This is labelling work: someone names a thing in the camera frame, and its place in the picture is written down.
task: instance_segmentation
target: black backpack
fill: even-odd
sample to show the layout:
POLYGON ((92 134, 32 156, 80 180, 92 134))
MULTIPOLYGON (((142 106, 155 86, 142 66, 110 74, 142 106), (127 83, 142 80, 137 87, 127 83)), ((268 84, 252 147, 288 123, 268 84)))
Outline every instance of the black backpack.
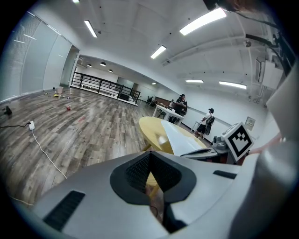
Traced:
POLYGON ((211 126, 213 125, 215 121, 215 117, 214 116, 211 116, 210 118, 208 118, 206 120, 206 135, 209 135, 210 132, 211 132, 211 126))

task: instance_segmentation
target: bucket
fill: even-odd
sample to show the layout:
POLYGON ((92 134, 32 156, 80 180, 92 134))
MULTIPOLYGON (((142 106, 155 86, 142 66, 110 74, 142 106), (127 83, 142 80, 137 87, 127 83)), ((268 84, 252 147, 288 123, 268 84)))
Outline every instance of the bucket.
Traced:
POLYGON ((63 89, 63 87, 61 87, 61 86, 58 87, 58 88, 57 88, 57 94, 62 94, 62 89, 63 89))

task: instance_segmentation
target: black shorts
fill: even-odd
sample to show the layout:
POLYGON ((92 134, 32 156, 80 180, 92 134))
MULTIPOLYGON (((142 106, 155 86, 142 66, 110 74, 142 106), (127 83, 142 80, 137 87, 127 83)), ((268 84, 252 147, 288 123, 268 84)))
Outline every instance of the black shorts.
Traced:
POLYGON ((199 133, 205 133, 206 132, 206 126, 205 125, 200 125, 198 128, 197 128, 197 131, 199 133))

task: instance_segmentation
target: doorway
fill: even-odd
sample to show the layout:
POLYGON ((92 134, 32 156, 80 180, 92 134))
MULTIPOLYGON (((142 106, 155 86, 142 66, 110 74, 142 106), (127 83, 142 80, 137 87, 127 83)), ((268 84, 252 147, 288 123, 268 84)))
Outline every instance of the doorway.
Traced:
POLYGON ((64 63, 64 68, 62 70, 62 75, 61 75, 61 80, 60 80, 60 86, 69 87, 71 72, 72 72, 73 66, 76 62, 78 53, 79 53, 79 49, 76 48, 75 46, 72 46, 69 51, 69 54, 67 55, 65 63, 64 63))

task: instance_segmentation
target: white power adapter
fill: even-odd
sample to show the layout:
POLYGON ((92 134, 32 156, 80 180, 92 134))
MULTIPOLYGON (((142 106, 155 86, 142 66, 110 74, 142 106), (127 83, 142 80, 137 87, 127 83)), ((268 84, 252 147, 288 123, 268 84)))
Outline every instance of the white power adapter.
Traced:
POLYGON ((29 129, 30 130, 34 130, 35 129, 33 121, 30 121, 29 129))

